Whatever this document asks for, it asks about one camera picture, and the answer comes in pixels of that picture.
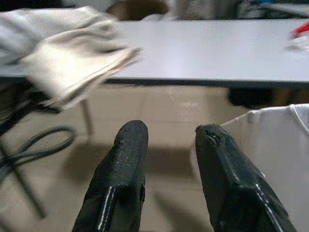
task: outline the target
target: floor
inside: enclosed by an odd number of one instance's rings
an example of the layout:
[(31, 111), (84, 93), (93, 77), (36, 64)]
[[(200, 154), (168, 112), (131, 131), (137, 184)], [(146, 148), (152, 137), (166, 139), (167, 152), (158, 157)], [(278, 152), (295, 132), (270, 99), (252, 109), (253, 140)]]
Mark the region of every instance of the floor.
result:
[[(81, 108), (59, 115), (31, 114), (5, 137), (13, 152), (32, 135), (55, 125), (77, 129), (67, 149), (22, 167), (44, 203), (48, 217), (39, 220), (10, 176), (0, 186), (0, 223), (12, 231), (69, 232), (80, 210), (93, 171), (126, 122), (148, 126), (146, 198), (142, 232), (212, 232), (201, 185), (195, 180), (189, 152), (195, 128), (221, 124), (246, 112), (231, 106), (226, 90), (210, 87), (132, 87), (105, 85), (91, 94), (95, 133), (86, 134)], [(47, 137), (34, 149), (51, 146), (62, 134)]]

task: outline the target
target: towel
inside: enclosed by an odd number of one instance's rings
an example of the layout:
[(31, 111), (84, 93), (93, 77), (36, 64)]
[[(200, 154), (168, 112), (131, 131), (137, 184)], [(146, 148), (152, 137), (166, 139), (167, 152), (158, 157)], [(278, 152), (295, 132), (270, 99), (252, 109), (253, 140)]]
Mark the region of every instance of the towel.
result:
[(139, 54), (127, 47), (115, 18), (91, 7), (16, 10), (1, 13), (0, 23), (14, 38), (0, 43), (9, 45), (6, 50), (24, 66), (27, 79), (50, 98), (47, 104), (62, 109), (86, 98)]

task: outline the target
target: red object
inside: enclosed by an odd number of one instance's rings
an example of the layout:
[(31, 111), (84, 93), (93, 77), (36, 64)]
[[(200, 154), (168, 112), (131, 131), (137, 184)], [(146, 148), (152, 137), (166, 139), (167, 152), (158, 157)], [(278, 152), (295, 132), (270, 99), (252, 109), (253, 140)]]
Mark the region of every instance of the red object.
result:
[(300, 33), (309, 30), (309, 22), (301, 25), (292, 31), (293, 36), (297, 37)]

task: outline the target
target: black cable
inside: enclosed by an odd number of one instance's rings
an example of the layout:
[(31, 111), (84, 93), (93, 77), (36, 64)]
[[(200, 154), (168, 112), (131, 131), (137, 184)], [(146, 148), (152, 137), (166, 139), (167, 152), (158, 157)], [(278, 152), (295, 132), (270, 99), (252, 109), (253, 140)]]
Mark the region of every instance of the black cable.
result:
[[(58, 132), (67, 132), (69, 137), (65, 141), (59, 143), (54, 147), (44, 150), (27, 151), (32, 145), (34, 145), (40, 139), (44, 138), (47, 135)], [(10, 167), (10, 163), (14, 163), (15, 167), (17, 168), (25, 163), (29, 163), (50, 156), (70, 146), (75, 140), (75, 138), (76, 138), (76, 130), (68, 126), (54, 127), (36, 134), (31, 139), (29, 139), (25, 144), (23, 144), (21, 148), (14, 155), (10, 156), (9, 159), (6, 158), (0, 159), (0, 184), (5, 179), (5, 177), (10, 172), (13, 171), (12, 168)]]

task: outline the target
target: white cloth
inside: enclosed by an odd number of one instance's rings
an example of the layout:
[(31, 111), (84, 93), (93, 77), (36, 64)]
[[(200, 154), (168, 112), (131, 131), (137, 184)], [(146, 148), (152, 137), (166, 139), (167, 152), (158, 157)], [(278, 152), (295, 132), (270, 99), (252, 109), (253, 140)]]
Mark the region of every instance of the white cloth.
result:
[(136, 61), (139, 51), (127, 48), (111, 15), (91, 7), (0, 13), (0, 29), (0, 61), (22, 58), (27, 79), (62, 108)]
[[(250, 111), (221, 127), (266, 175), (297, 231), (308, 231), (309, 104)], [(191, 162), (200, 179), (195, 148)]]

